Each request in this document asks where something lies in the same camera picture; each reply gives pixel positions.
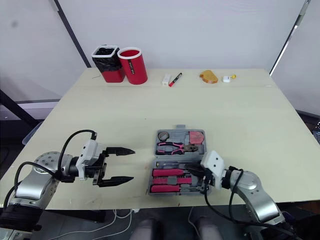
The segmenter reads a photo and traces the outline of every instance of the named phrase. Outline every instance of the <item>white wall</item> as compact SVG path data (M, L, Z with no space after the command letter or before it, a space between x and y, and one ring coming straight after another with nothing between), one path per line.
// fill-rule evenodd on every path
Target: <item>white wall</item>
M85 68L49 0L0 1L0 88L9 97L60 99Z
M320 115L320 1L312 0L272 78L297 110Z
M141 48L149 68L269 71L304 1L59 2L88 59L96 46L109 44Z

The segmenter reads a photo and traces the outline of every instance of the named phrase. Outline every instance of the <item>cable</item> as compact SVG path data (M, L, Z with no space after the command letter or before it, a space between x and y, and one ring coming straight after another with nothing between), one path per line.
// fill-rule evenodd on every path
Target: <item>cable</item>
M124 233L125 231L127 231L127 230L130 228L130 226L131 226L132 210L130 211L129 215L130 215L130 221L129 221L129 224L128 224L128 226L126 227L126 229L124 229L124 230L122 230L122 231L119 231L119 232L116 232L116 233L113 233L113 234L109 234L109 235L105 235L105 236L100 236L100 237L94 238L94 239L92 239L92 240L98 240L98 239L103 239L103 238L106 238L106 237L111 237L111 236L114 236L114 235L122 234L122 233Z
M62 150L61 150L61 153L60 153L60 156L59 156L59 159L58 159L58 170L56 171L56 176L58 178L60 178L60 176L62 175L62 169L61 169L61 164L62 164L62 158L64 157L64 154L65 154L65 151L66 151L66 148L69 144L69 142L71 141L71 139L75 136L75 135L78 135L80 133L92 133L91 134L91 138L92 140L96 140L97 138L97 133L93 130L90 130L90 129L84 129L84 130L79 130L79 131L76 131L74 132L73 134L71 134L68 139L65 141L63 147L62 147Z
M15 186L13 186L12 188L10 188L10 190L8 191L8 193L5 196L4 202L3 202L3 209L6 209L8 207L8 202L9 202L9 198L12 194L12 192L14 191Z
M190 216L191 216L191 212L192 212L193 209L194 209L194 206L191 207L191 209L190 209L189 216L188 216L188 223L194 228L194 230L195 230L196 234L198 235L199 239L202 240L202 238L201 238L201 236L200 236L200 234L198 232L198 229L196 228L194 223L190 221Z
M55 237L53 237L53 238L50 238L50 239L48 239L48 240L54 240L54 239L62 238L62 237L64 237L64 236L66 236L66 235L70 235L70 234L78 234L78 233L93 233L93 232L99 231L99 230L101 230L101 229L104 229L104 228L109 227L109 226L111 226L112 224L114 224L114 222L116 221L116 219L117 219L117 218L118 218L118 219L124 219L124 218L127 218L127 217L132 213L132 210L130 209L130 212L129 212L126 216L118 216L118 215L117 215L117 210L116 210L116 209L113 209L113 210L112 210L112 212L113 212L113 214L114 214L114 218L113 218L113 220L112 220L112 222L111 222L111 223L109 223L109 224L107 224L107 225L105 225L105 226L102 226L102 227L99 227L99 228L97 228L97 229L93 229L93 230L78 230L78 231L70 231L70 232L67 232L67 233L61 234L61 235L59 235L59 236L55 236Z
M287 231L287 230L285 230L285 229L282 229L282 228L277 227L277 226L272 225L272 224L262 223L262 222L239 221L239 220L235 220L235 219L232 220L230 217L222 214L221 212L219 212L218 210L216 210L215 208L213 208L213 207L211 206L211 204L210 204L209 201L208 201L208 194L207 194L208 185L204 186L204 189L205 189L205 190L204 190L204 199L205 199L206 204L207 204L208 207L209 207L214 213L216 213L218 216L220 216L220 217L222 217L222 218L224 218L224 219L227 219L227 220L229 220L229 221L231 221L231 222L233 222L233 220L234 220L234 222L235 222L236 224L243 224L243 225L246 225L246 226L258 226L258 227L271 228L271 229L277 230L277 231L279 231L279 232L282 232L282 233L284 233L284 234L286 234L286 235L288 235L288 236L290 236L290 237L295 237L295 239L298 239L297 236L295 236L295 234L293 234L292 232Z
M15 173L15 177L14 177L14 191L17 192L18 190L18 180L19 180L19 174L21 172L21 169L25 166L25 165L31 165L31 166L34 166L34 167L37 167L39 169L42 169L43 171L47 172L48 174L50 174L51 176L55 176L55 173L49 169L47 169L46 167L44 166L41 166L37 163L34 163L34 162L31 162L31 161L25 161L23 163L21 163L21 165L18 167L18 169L16 170L16 173Z
M238 176L238 178L236 179L235 181L235 184L232 188L232 191L231 191L231 196L230 196L230 200L229 200L229 216L231 218L231 221L236 224L236 220L234 218L234 215L232 213L232 200L234 199L234 195L235 195L235 192L236 192L236 188L238 186L238 183L240 181L240 178L242 177L242 175L244 174L244 170L243 169L239 169L240 172L240 175Z
M116 214L116 217L118 218L118 219L125 219L125 218L127 218L129 215L130 215L130 213L131 213L131 209L130 209L130 212L127 214L127 215L125 215L125 216L118 216L117 215L117 212L115 213Z

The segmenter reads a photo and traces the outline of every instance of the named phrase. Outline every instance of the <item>toolbox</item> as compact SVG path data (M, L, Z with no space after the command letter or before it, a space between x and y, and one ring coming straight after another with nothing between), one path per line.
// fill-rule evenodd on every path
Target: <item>toolbox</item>
M200 162L207 152L205 131L186 129L158 130L155 160L151 164L148 194L151 196L202 195L204 169Z

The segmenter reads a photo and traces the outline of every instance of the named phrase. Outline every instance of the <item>pink-handled pliers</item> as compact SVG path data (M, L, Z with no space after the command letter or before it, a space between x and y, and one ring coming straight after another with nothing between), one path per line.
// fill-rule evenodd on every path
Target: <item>pink-handled pliers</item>
M173 150L173 151L164 151L164 150L156 150L157 155L174 155L174 154L184 154L185 152L195 152L198 150L198 147L189 144L189 145L184 145L182 142L172 142L172 141L166 141L166 142L158 142L156 144L157 146L172 146L176 147L178 149Z

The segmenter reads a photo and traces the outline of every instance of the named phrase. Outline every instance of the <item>white cable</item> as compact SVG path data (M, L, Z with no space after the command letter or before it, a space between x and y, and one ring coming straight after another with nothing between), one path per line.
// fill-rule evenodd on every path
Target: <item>white cable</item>
M199 234L199 232L198 232L198 229L197 229L196 226L193 224L193 222L190 221L190 216L191 216L191 213L192 213L192 210L193 210L193 209L194 209L194 206L191 207L191 209L190 209L189 216L188 216L188 223L194 228L196 234L198 235L199 239L201 240L201 236L200 236L200 234Z
M119 231L119 232L116 232L116 233L113 233L113 234L105 235L105 236L100 236L100 237L94 238L94 239L92 239L92 240L98 240L98 239L102 239L102 238L106 238L106 237L111 237L111 236L114 236L114 235L122 234L122 233L124 233L125 231L127 231L127 230L130 228L130 226L131 226L131 220L132 220L132 210L131 210L131 209L130 209L129 215L130 215L130 221L129 221L129 224L128 224L128 226L126 227L125 230L122 230L122 231Z
M127 218L127 217L131 214L131 212L132 212L132 210L130 209L130 212L129 212L127 215L125 215L125 216L118 216L117 213L116 213L116 217L117 217L118 219L125 219L125 218Z
M109 226L111 226L112 224L114 224L114 222L116 221L116 219L117 219L117 217L118 217L118 216L117 216L117 210L116 210L116 209L113 209L112 211L113 211L113 214L114 214L114 218L113 218L113 221L112 221L111 223L109 223L108 225L99 227L99 228L94 229L94 230L71 231L71 232L67 232L67 233L61 234L61 235L59 235L59 236L55 236L55 237L50 238L50 239L48 239L48 240L54 240L54 239L61 238L61 237L64 237L64 236L66 236L66 235L69 235L69 234L93 233L93 232L99 231L99 230L101 230L101 229L104 229L104 228L106 228L106 227L109 227Z

